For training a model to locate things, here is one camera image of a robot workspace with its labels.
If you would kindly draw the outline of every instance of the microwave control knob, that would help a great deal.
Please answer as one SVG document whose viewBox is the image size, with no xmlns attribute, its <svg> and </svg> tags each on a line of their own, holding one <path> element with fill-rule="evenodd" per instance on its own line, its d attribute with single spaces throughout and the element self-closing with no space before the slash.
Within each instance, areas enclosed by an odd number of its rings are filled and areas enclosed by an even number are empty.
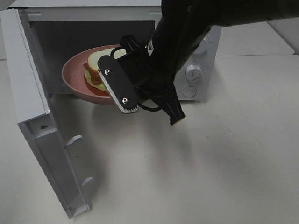
<svg viewBox="0 0 299 224">
<path fill-rule="evenodd" d="M 199 81 L 201 79 L 201 69 L 198 65 L 190 65 L 187 67 L 186 69 L 186 79 L 189 82 L 196 82 Z"/>
<path fill-rule="evenodd" d="M 207 47 L 208 47 L 208 38 L 205 37 L 205 38 L 201 41 L 199 47 L 195 50 L 194 53 L 195 53 L 196 55 L 200 55 L 200 54 L 202 54 L 202 53 L 205 53 L 205 51 L 207 50 Z"/>
<path fill-rule="evenodd" d="M 194 86 L 188 86 L 183 90 L 183 95 L 185 97 L 194 97 L 196 93 L 197 93 L 197 89 Z"/>
</svg>

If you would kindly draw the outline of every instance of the open microwave door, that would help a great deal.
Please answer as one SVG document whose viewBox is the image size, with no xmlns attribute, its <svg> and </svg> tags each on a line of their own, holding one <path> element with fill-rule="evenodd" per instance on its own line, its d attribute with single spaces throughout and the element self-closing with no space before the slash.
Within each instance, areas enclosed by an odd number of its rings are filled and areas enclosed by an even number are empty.
<svg viewBox="0 0 299 224">
<path fill-rule="evenodd" d="M 43 64 L 34 61 L 34 49 L 28 44 L 34 40 L 24 32 L 30 28 L 27 15 L 17 9 L 2 11 L 0 15 L 18 126 L 65 212 L 72 218 L 91 207 L 83 188 L 93 178 L 78 178 L 70 154 L 72 147 L 83 147 L 78 141 L 82 136 L 70 140 L 63 137 L 50 95 L 45 94 L 46 87 L 40 80 Z"/>
</svg>

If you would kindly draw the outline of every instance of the white wall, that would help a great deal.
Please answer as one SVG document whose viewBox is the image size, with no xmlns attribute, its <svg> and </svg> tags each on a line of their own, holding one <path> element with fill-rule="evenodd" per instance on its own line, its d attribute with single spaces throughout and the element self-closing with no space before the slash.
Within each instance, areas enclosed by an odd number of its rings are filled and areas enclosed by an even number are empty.
<svg viewBox="0 0 299 224">
<path fill-rule="evenodd" d="M 15 0 L 0 0 L 0 10 L 6 9 Z"/>
<path fill-rule="evenodd" d="M 299 55 L 299 18 L 270 21 L 269 24 Z"/>
</svg>

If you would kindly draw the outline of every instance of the black cable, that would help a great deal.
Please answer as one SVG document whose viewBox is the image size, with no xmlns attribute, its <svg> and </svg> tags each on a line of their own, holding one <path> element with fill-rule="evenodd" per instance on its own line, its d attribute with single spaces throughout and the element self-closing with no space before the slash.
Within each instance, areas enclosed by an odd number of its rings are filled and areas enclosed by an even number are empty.
<svg viewBox="0 0 299 224">
<path fill-rule="evenodd" d="M 117 48 L 114 48 L 112 51 L 111 51 L 111 54 L 110 56 L 114 58 L 114 53 L 118 50 L 126 50 L 123 46 L 119 46 Z"/>
<path fill-rule="evenodd" d="M 157 107 L 157 108 L 150 108 L 150 107 L 147 107 L 145 105 L 142 105 L 141 103 L 138 103 L 138 106 L 146 111 L 150 111 L 150 112 L 157 112 L 159 110 L 161 110 L 160 107 Z"/>
</svg>

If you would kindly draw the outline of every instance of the bread slice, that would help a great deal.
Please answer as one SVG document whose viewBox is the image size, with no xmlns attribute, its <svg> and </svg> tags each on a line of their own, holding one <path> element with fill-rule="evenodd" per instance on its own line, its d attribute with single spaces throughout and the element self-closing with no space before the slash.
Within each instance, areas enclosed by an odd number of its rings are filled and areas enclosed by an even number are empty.
<svg viewBox="0 0 299 224">
<path fill-rule="evenodd" d="M 92 77 L 92 79 L 94 80 L 100 80 L 100 77 L 98 75 L 98 60 L 100 57 L 105 56 L 105 55 L 110 55 L 112 50 L 114 48 L 110 48 L 110 49 L 106 49 L 106 50 L 102 50 L 102 51 L 97 51 L 92 53 L 87 60 L 87 64 L 88 64 L 88 70 L 90 72 L 90 75 Z M 115 52 L 114 54 L 114 58 L 120 58 L 121 56 L 126 55 L 126 51 L 125 50 L 118 50 Z"/>
</svg>

